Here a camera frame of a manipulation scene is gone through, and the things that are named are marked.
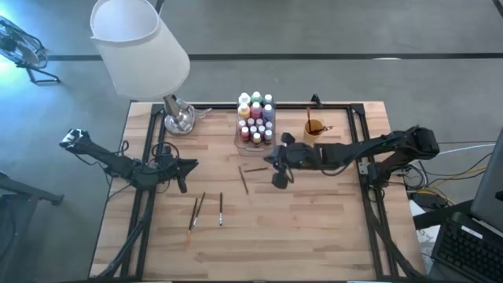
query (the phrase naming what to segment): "paint bottle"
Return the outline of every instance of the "paint bottle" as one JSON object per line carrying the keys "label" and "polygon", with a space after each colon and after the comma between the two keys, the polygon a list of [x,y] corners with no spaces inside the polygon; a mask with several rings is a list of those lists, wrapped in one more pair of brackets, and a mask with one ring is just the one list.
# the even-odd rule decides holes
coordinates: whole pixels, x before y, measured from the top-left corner
{"label": "paint bottle", "polygon": [[241,140],[243,142],[249,142],[250,141],[250,130],[248,127],[243,127],[241,129]]}
{"label": "paint bottle", "polygon": [[260,103],[253,102],[251,105],[250,117],[253,119],[259,119],[262,117],[262,106],[260,106]]}
{"label": "paint bottle", "polygon": [[251,95],[251,103],[254,104],[258,102],[259,104],[262,103],[262,95],[260,95],[260,92],[256,91]]}
{"label": "paint bottle", "polygon": [[253,135],[257,132],[257,127],[251,126],[250,127],[250,135],[253,137]]}
{"label": "paint bottle", "polygon": [[258,126],[259,134],[263,137],[266,132],[266,128],[264,126]]}
{"label": "paint bottle", "polygon": [[248,127],[255,126],[255,120],[253,118],[250,118],[247,121]]}
{"label": "paint bottle", "polygon": [[255,125],[256,125],[257,127],[263,126],[263,125],[264,125],[264,120],[262,120],[262,119],[257,119],[257,120],[255,121]]}
{"label": "paint bottle", "polygon": [[271,142],[273,142],[273,131],[266,130],[266,132],[264,133],[264,143],[266,145],[269,145]]}
{"label": "paint bottle", "polygon": [[255,147],[259,147],[261,141],[262,141],[262,138],[260,137],[260,134],[254,133],[253,134],[253,144],[255,145]]}
{"label": "paint bottle", "polygon": [[237,113],[241,119],[248,119],[250,118],[250,107],[245,103],[241,103],[237,109]]}
{"label": "paint bottle", "polygon": [[[251,116],[253,117],[253,108],[251,108]],[[274,118],[273,106],[271,105],[264,106],[264,109],[262,110],[262,119],[270,122],[273,120],[273,118]]]}
{"label": "paint bottle", "polygon": [[237,103],[239,103],[239,105],[242,105],[243,103],[245,103],[246,105],[250,105],[251,102],[252,98],[247,93],[242,93],[237,99]]}
{"label": "paint bottle", "polygon": [[266,123],[266,130],[273,130],[273,122]]}
{"label": "paint bottle", "polygon": [[273,96],[270,94],[264,95],[263,104],[264,105],[273,104]]}
{"label": "paint bottle", "polygon": [[246,121],[245,120],[239,120],[237,122],[237,129],[241,130],[242,128],[246,127]]}

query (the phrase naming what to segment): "white lampshade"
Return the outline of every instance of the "white lampshade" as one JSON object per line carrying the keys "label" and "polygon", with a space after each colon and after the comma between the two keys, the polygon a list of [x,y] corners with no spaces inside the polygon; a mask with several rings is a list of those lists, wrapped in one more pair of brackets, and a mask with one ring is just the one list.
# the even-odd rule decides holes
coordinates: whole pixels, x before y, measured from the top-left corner
{"label": "white lampshade", "polygon": [[146,0],[99,0],[90,26],[118,95],[158,99],[189,75],[187,53]]}

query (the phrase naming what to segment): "wooden table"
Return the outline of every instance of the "wooden table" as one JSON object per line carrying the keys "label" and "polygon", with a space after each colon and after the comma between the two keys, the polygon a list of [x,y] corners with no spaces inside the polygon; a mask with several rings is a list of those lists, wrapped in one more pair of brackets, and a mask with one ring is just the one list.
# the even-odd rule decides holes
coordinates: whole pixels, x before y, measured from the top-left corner
{"label": "wooden table", "polygon": [[[371,137],[388,134],[390,126],[384,103],[364,104]],[[141,158],[150,109],[149,103],[133,103],[130,107],[123,136],[130,142],[127,151],[130,157]],[[351,143],[344,111],[312,110],[311,117],[334,126],[318,142]],[[167,134],[166,140],[176,144],[182,158],[197,158],[200,164],[186,179],[188,193],[180,193],[177,182],[171,182],[167,192],[157,195],[143,279],[375,279],[355,166],[349,166],[337,177],[327,177],[318,171],[294,171],[295,184],[289,184],[286,190],[276,189],[270,183],[272,168],[245,173],[250,190],[246,195],[237,166],[246,169],[268,164],[259,157],[237,153],[233,143],[235,119],[235,111],[213,111],[197,121],[191,134],[184,137]],[[282,132],[290,132],[302,139],[305,121],[305,111],[278,111],[278,138]],[[114,180],[111,193],[125,185],[124,180]],[[158,186],[158,191],[163,189],[165,186]],[[194,200],[203,192],[206,192],[204,205],[190,246],[185,248]],[[218,226],[220,192],[224,194],[222,227]],[[126,240],[133,199],[131,188],[108,202],[91,275],[101,272]],[[400,185],[387,187],[384,201],[394,242],[424,272],[405,190]],[[382,243],[380,253],[386,270]],[[136,248],[131,272],[137,256]]]}

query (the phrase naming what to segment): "lamp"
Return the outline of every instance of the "lamp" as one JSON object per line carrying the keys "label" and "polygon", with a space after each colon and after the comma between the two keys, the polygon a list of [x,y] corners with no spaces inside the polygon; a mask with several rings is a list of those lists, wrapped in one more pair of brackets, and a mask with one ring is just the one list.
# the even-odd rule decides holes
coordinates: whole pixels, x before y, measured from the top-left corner
{"label": "lamp", "polygon": [[195,112],[173,95],[189,75],[189,56],[154,7],[146,0],[99,0],[90,27],[117,94],[138,101],[163,98],[167,130],[189,133]]}

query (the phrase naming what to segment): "paint bottle rack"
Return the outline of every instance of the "paint bottle rack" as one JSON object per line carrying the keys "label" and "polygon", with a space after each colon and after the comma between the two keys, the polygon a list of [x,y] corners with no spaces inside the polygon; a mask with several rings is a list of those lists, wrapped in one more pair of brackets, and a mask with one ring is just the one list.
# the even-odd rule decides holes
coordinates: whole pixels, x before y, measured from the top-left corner
{"label": "paint bottle rack", "polygon": [[259,146],[255,146],[253,141],[250,139],[248,142],[244,142],[241,139],[240,131],[238,130],[237,121],[240,120],[239,115],[236,110],[236,133],[234,135],[234,145],[237,147],[237,151],[242,156],[268,156],[273,152],[274,146],[276,146],[276,102],[272,104],[274,110],[273,120],[270,121],[273,123],[273,138],[270,144],[265,144],[263,141]]}

